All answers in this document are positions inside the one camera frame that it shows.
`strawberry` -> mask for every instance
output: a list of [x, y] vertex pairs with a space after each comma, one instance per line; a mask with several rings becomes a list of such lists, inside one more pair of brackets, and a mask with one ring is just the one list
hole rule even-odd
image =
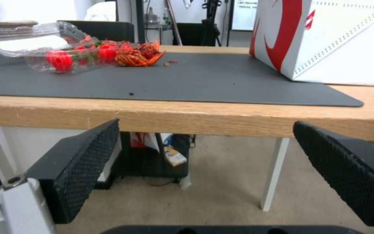
[[115, 60], [116, 50], [118, 48], [114, 44], [102, 44], [98, 50], [98, 57], [101, 62], [110, 63]]
[[49, 62], [58, 72], [69, 72], [73, 65], [73, 58], [66, 51], [53, 50], [46, 54], [46, 61]]
[[89, 42], [92, 40], [92, 37], [90, 35], [86, 35], [82, 40], [80, 40], [80, 42]]
[[89, 59], [87, 58], [86, 47], [77, 46], [76, 48], [74, 48], [74, 50], [77, 50], [77, 62], [79, 62], [80, 65], [86, 65], [89, 62]]

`textured rubber pad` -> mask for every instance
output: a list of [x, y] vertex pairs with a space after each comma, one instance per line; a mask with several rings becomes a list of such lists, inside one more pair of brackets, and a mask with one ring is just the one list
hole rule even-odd
[[313, 167], [369, 226], [374, 226], [374, 147], [303, 122], [294, 135]]
[[[164, 66], [164, 62], [178, 61]], [[349, 106], [363, 103], [325, 84], [291, 82], [248, 55], [166, 53], [148, 68], [73, 74], [33, 71], [0, 56], [0, 95], [53, 98]]]
[[26, 173], [40, 181], [57, 224], [71, 222], [119, 140], [118, 120], [60, 140]]

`red swoosh logo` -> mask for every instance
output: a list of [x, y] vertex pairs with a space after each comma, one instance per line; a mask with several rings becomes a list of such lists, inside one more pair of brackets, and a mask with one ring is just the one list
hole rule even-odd
[[255, 57], [255, 39], [256, 39], [256, 34], [258, 33], [258, 28], [259, 28], [259, 20], [256, 24], [256, 28], [254, 32], [252, 33], [251, 46], [249, 47], [249, 54], [251, 54], [253, 57]]
[[282, 17], [275, 45], [270, 48], [266, 43], [268, 57], [277, 71], [281, 72], [282, 63], [291, 47], [292, 40], [297, 32], [303, 11], [302, 0], [282, 0]]

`whiteboard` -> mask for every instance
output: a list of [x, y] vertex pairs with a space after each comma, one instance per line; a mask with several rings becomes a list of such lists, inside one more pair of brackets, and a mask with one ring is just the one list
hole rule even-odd
[[254, 29], [258, 0], [234, 0], [232, 30], [252, 31]]

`red and white box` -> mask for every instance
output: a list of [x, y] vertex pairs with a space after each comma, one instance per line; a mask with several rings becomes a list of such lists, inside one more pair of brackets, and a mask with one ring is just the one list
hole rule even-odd
[[250, 54], [293, 81], [374, 85], [374, 0], [259, 0]]

